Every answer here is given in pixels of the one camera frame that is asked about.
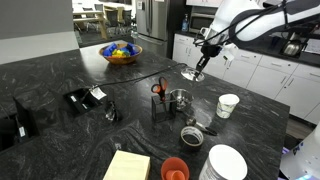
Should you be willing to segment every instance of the fruit bowl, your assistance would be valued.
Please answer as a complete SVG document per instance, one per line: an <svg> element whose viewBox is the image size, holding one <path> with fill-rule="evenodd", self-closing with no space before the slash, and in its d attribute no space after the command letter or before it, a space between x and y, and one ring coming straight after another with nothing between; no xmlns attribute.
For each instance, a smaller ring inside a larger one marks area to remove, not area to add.
<svg viewBox="0 0 320 180"><path fill-rule="evenodd" d="M117 45L117 49L126 47L127 44L116 44ZM137 49L138 49L138 53L133 55L133 56L129 56L129 57L107 57L103 55L103 51L108 48L109 46L103 47L99 50L99 54L104 57L107 61L109 61L111 64L129 64L134 62L139 55L142 52L142 48L138 45L134 45Z"/></svg>

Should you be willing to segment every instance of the kitchen island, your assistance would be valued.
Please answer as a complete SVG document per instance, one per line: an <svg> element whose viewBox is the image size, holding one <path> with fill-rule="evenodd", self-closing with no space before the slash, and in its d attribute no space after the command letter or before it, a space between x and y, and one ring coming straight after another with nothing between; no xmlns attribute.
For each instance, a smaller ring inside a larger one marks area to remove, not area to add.
<svg viewBox="0 0 320 180"><path fill-rule="evenodd" d="M104 45L33 58L0 66L0 102L14 113L14 96L28 107L40 135L0 153L0 179L102 179L117 149L151 157L149 179L160 179L161 164L180 157L189 166L190 179L198 179L208 152L216 144L235 148L248 165L245 179L277 179L289 107L205 74L202 82L189 81L181 66L140 81L101 87L115 92L122 120L110 123L104 105L78 117L63 95L92 85L121 82L150 75L176 62L143 51L129 65L109 64L98 51ZM181 151L180 131L186 116L153 123L150 89L160 76L167 92L186 89L194 96L196 119L215 129L204 135L197 153ZM240 102L229 119L215 114L219 96L233 93Z"/></svg>

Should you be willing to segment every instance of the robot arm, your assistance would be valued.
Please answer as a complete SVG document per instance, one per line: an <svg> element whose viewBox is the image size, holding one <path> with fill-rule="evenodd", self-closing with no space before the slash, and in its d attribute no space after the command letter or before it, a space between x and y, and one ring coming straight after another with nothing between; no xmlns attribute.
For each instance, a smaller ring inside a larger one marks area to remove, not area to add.
<svg viewBox="0 0 320 180"><path fill-rule="evenodd" d="M269 8L253 0L224 0L210 27L200 30L205 40L194 43L202 46L203 53L196 70L200 74L210 57L219 53L231 61L237 46L252 45L275 32L290 31L290 27L319 22L319 17L320 0L288 0Z"/></svg>

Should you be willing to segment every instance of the cabinet drawer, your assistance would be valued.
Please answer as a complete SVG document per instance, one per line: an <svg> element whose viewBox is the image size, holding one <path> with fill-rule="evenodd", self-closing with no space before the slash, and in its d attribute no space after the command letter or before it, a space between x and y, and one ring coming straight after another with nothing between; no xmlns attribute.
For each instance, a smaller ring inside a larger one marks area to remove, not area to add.
<svg viewBox="0 0 320 180"><path fill-rule="evenodd" d="M235 59L258 65L262 55L250 51L238 50Z"/></svg>
<svg viewBox="0 0 320 180"><path fill-rule="evenodd" d="M292 74L297 68L298 63L286 61L279 58L274 58L270 56L263 56L259 63L260 66L281 71L287 74Z"/></svg>
<svg viewBox="0 0 320 180"><path fill-rule="evenodd" d="M296 76L320 82L320 68L299 64L293 73Z"/></svg>
<svg viewBox="0 0 320 180"><path fill-rule="evenodd" d="M183 35L180 35L180 34L175 34L174 36L174 41L175 42L179 42L179 43L182 43L182 44L185 44L185 45L190 45L190 37L188 36L183 36Z"/></svg>

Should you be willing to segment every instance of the utensil holder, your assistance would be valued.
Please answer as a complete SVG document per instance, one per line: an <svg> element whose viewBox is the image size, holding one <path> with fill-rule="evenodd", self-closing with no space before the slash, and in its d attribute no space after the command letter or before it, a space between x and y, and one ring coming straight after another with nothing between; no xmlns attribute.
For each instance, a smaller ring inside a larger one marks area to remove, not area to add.
<svg viewBox="0 0 320 180"><path fill-rule="evenodd" d="M177 100L170 94L165 95L164 102L159 96L152 96L152 119L154 122L162 122L165 120L174 119L176 117Z"/></svg>

